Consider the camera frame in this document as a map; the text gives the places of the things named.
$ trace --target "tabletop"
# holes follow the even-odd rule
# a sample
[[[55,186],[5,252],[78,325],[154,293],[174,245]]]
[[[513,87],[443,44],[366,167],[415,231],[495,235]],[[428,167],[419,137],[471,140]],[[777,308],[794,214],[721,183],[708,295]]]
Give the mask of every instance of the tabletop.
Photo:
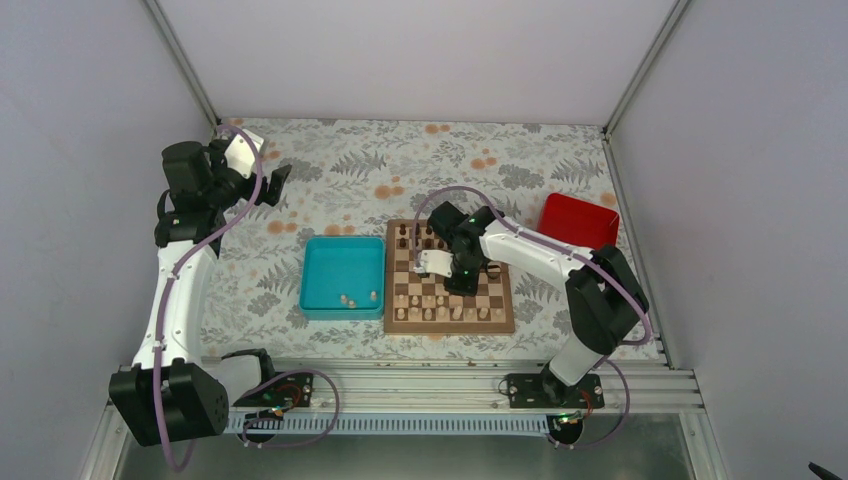
[[[315,235],[385,237],[392,218],[411,218],[431,191],[468,185],[508,216],[535,228],[558,192],[617,210],[598,127],[233,118],[268,141],[266,172],[291,164],[275,207],[254,208],[224,235],[205,302],[203,354],[263,347],[275,357],[349,359],[539,359],[570,332],[565,296],[511,268],[513,335],[385,335],[383,322],[309,321],[298,308],[306,242]],[[449,192],[463,211],[482,205]],[[227,212],[231,218],[240,203]],[[631,260],[623,225],[617,246]],[[641,326],[628,338],[641,338]],[[612,358],[653,360],[653,343]]]

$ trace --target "teal bin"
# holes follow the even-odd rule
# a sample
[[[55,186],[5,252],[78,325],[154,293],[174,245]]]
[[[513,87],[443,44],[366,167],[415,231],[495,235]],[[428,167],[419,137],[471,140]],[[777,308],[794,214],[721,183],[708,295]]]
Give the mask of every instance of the teal bin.
[[[314,237],[306,244],[300,310],[309,320],[379,320],[386,285],[386,243],[378,237]],[[377,299],[371,299],[377,292]],[[351,308],[341,296],[356,302]]]

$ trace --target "leaf pattern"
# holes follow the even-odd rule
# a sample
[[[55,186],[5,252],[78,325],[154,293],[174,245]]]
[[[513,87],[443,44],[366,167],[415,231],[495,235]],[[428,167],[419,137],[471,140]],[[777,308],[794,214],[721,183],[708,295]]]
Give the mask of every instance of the leaf pattern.
[[[512,269],[516,332],[503,335],[385,335],[380,321],[308,321],[298,307],[306,243],[315,235],[385,235],[432,191],[469,185],[533,226],[551,192],[601,203],[614,193],[598,128],[570,125],[242,119],[269,141],[266,170],[291,164],[275,207],[253,208],[223,237],[204,301],[204,353],[262,347],[290,358],[532,359],[556,354],[571,332],[561,286]],[[464,211],[482,203],[448,192]],[[245,202],[226,212],[232,218]],[[631,258],[623,225],[618,246]],[[634,328],[628,338],[642,335]],[[657,358],[622,347],[615,358]]]

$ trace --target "gray wall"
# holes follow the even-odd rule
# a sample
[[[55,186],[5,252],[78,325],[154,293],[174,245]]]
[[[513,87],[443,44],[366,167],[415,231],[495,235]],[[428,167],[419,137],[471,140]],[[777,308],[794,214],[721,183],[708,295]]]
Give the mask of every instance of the gray wall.
[[[613,148],[733,478],[848,478],[848,4],[696,1]]]
[[[674,0],[161,3],[222,116],[603,125]]]
[[[0,476],[72,478],[146,325],[159,152],[208,127],[140,2],[0,10]]]

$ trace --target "wooden chessboard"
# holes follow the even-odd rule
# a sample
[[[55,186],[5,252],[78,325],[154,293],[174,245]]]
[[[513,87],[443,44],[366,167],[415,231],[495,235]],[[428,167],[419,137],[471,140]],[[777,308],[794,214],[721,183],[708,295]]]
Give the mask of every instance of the wooden chessboard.
[[[419,245],[423,249],[447,250],[447,245],[419,220]],[[462,297],[445,291],[444,277],[421,278],[412,272],[410,233],[412,220],[389,220],[386,229],[386,308],[384,328],[388,334],[512,334],[515,318],[509,267],[493,262],[490,278],[480,272],[477,296]]]

